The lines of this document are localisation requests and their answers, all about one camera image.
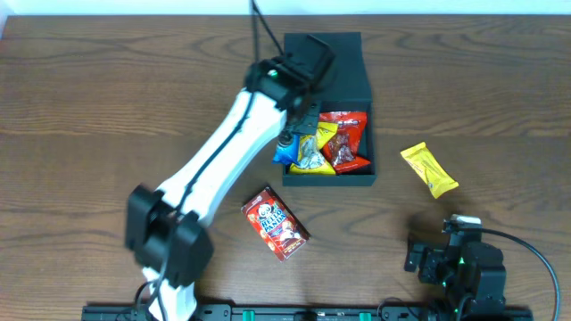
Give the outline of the blue Oreo cookie pack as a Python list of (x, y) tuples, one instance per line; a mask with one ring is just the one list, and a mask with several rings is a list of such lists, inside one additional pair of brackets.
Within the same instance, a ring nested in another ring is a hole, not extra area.
[(273, 164), (297, 164), (299, 158), (300, 137), (282, 133), (277, 140), (277, 148), (272, 159)]

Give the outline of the yellow seed snack bag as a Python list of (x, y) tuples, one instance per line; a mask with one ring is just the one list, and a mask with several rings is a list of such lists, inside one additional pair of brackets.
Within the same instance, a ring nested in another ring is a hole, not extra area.
[(335, 170), (322, 154), (321, 149), (333, 138), (338, 125), (320, 121), (314, 135), (300, 138), (298, 161), (289, 168), (293, 175), (326, 175), (333, 176)]

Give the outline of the red jerky snack bag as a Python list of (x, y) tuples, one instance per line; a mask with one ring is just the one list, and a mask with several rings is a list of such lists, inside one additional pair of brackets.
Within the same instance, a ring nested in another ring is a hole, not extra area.
[(322, 152), (336, 174), (365, 168), (370, 161), (359, 156), (360, 139), (367, 125), (364, 111), (321, 112), (319, 120), (337, 125), (335, 135), (323, 146)]

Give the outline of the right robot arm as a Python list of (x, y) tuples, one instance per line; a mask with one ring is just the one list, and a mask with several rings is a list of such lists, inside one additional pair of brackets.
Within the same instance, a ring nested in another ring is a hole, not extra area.
[(532, 321), (527, 308), (511, 307), (504, 296), (507, 271), (501, 250), (488, 243), (432, 247), (411, 242), (404, 270), (417, 272), (423, 284), (440, 285), (442, 299), (423, 307), (421, 320)]

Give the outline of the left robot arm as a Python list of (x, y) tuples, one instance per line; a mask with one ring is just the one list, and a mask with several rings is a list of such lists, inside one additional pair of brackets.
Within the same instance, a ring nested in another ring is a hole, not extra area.
[(187, 320), (194, 283), (213, 254), (206, 229), (230, 187), (281, 134), (298, 134), (314, 107), (327, 62), (278, 56), (254, 63), (222, 123), (192, 159), (152, 190), (128, 197), (125, 245), (151, 291), (136, 306), (157, 320)]

